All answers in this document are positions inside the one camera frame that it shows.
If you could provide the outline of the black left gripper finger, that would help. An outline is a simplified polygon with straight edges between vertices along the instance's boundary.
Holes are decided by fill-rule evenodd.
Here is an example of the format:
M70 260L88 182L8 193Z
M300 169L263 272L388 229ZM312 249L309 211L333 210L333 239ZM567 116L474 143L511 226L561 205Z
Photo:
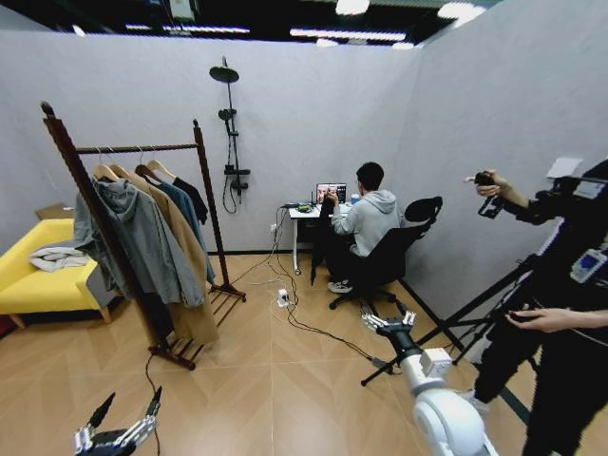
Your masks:
M107 415L109 408L115 398L116 393L112 392L104 402L98 406L87 423L78 428L73 436L74 449L92 449L94 446L93 437L95 436L97 427L101 424Z
M119 439L120 447L139 447L151 434L154 433L158 425L158 411L161 406L162 388L155 390L144 417L132 425Z

